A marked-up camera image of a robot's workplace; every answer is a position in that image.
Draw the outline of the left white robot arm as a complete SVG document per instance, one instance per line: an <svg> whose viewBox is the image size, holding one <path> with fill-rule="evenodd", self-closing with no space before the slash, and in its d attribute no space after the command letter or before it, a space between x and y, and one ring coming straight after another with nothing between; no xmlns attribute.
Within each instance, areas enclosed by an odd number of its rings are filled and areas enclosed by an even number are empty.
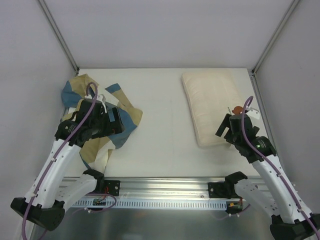
<svg viewBox="0 0 320 240"><path fill-rule="evenodd" d="M99 195L105 190L104 174L95 169L85 170L75 183L65 190L59 189L73 157L86 142L124 130L118 107L84 99L79 110L58 125L48 159L30 190L23 197L15 197L10 207L25 222L47 231L55 230L74 203L86 194Z"/></svg>

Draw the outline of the blue tan white checked pillowcase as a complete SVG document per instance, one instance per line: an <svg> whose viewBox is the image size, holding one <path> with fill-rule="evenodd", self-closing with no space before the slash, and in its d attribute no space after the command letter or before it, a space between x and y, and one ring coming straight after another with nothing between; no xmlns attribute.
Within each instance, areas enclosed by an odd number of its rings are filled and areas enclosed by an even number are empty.
<svg viewBox="0 0 320 240"><path fill-rule="evenodd" d="M91 85L90 95L94 96L95 93L98 93L104 96L104 102L108 108L118 107L124 125L122 133L91 139L79 152L79 157L88 169L103 173L112 152L123 147L131 133L138 127L143 111L131 104L119 84L115 83L104 88L88 74L76 76L66 82L61 93L63 105L75 111L79 110L82 100L87 95L87 85L91 82L97 85L97 90Z"/></svg>

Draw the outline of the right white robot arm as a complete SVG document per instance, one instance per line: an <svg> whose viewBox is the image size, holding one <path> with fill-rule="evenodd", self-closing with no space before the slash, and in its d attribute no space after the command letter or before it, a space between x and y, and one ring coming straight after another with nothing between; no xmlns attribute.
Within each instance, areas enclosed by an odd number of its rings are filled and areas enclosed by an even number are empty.
<svg viewBox="0 0 320 240"><path fill-rule="evenodd" d="M280 164L270 140L258 136L260 129L247 115L226 114L216 136L223 137L262 177L271 198L263 194L241 171L214 187L221 198L242 198L271 218L270 232L276 240L304 240L320 235L320 215L313 213L298 195Z"/></svg>

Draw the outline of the white pillow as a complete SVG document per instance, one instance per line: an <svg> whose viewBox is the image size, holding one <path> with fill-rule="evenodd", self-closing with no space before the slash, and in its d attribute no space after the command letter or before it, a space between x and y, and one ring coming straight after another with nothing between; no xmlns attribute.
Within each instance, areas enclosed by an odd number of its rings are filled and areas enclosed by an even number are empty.
<svg viewBox="0 0 320 240"><path fill-rule="evenodd" d="M216 132L226 114L243 104L235 84L232 68L187 71L181 76L188 101L196 141L201 148L210 148L226 141Z"/></svg>

